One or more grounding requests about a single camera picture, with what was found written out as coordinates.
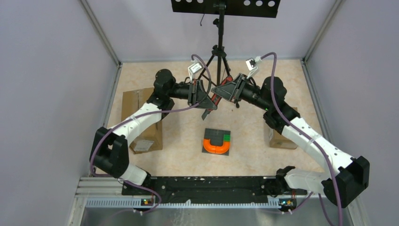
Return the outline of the large cardboard express box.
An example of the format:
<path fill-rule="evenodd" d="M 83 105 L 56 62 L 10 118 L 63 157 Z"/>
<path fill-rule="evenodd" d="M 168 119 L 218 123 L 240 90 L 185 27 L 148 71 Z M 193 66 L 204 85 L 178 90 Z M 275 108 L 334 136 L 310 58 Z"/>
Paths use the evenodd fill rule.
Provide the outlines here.
<path fill-rule="evenodd" d="M 150 110 L 141 110 L 141 107 L 146 103 L 153 88 L 144 88 L 126 91 L 122 95 L 121 119 L 125 120 L 131 115 L 138 116 Z M 154 124 L 149 124 L 149 116 L 142 116 L 139 119 L 133 120 L 130 124 L 137 125 L 141 128 L 141 133 L 130 144 L 129 149 L 133 154 L 141 154 L 152 151 L 159 151 L 163 149 L 163 135 L 162 122 L 159 121 Z"/>

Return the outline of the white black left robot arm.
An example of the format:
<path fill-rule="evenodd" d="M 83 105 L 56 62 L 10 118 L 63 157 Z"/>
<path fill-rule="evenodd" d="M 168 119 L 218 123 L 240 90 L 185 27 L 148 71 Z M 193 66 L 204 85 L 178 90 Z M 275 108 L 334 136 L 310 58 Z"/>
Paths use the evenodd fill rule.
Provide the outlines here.
<path fill-rule="evenodd" d="M 153 86 L 149 99 L 134 114 L 109 129 L 101 127 L 96 131 L 89 158 L 92 175 L 98 168 L 104 172 L 104 177 L 129 181 L 133 189 L 142 195 L 150 191 L 150 174 L 130 162 L 130 144 L 151 125 L 160 122 L 169 113 L 177 112 L 173 109 L 174 98 L 188 101 L 189 106 L 185 110 L 217 109 L 208 95 L 210 91 L 203 89 L 202 80 L 177 83 L 170 70 L 161 69 L 155 75 Z"/>

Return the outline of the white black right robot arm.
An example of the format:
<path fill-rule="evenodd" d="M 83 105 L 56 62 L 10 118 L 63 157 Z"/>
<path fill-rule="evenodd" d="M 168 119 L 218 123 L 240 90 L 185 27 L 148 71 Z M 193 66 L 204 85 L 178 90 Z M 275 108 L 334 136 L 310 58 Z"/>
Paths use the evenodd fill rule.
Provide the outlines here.
<path fill-rule="evenodd" d="M 287 89 L 279 77 L 267 77 L 261 87 L 253 85 L 244 74 L 212 89 L 230 101 L 246 101 L 263 110 L 265 123 L 294 142 L 325 172 L 305 171 L 287 166 L 276 172 L 276 188 L 282 194 L 293 189 L 325 195 L 336 206 L 346 208 L 369 185 L 370 162 L 341 151 L 311 128 L 299 112 L 285 102 Z"/>

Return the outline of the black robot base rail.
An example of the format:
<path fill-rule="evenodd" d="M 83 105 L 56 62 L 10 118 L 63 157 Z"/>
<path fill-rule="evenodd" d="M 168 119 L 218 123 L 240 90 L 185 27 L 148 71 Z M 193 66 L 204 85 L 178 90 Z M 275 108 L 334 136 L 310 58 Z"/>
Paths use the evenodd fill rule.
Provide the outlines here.
<path fill-rule="evenodd" d="M 281 195 L 306 195 L 303 189 L 291 189 L 275 177 L 150 177 L 142 188 L 123 183 L 122 195 L 147 195 L 162 204 L 250 204 L 267 203 Z"/>

